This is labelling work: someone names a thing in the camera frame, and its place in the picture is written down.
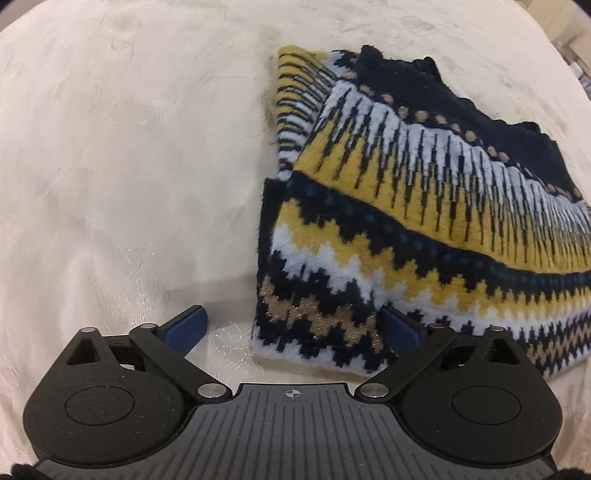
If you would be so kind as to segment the navy yellow patterned knit sweater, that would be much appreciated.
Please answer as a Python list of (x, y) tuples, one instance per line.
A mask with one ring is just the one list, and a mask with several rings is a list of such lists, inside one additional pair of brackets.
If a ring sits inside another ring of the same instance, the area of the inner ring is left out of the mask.
[(507, 329), (544, 375), (590, 354), (590, 209), (557, 143), (481, 112), (431, 58), (280, 49), (259, 224), (257, 354), (363, 375), (394, 307)]

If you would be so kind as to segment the cream bed cover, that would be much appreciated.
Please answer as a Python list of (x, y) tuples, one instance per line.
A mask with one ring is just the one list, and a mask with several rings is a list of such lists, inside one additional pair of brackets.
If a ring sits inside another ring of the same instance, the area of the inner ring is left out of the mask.
[(493, 118), (536, 122), (590, 189), (590, 103), (513, 1), (46, 1), (1, 31), (1, 468), (82, 327), (206, 308), (191, 360), (231, 387), (342, 374), (257, 358), (256, 243), (276, 173), (276, 52), (432, 57)]

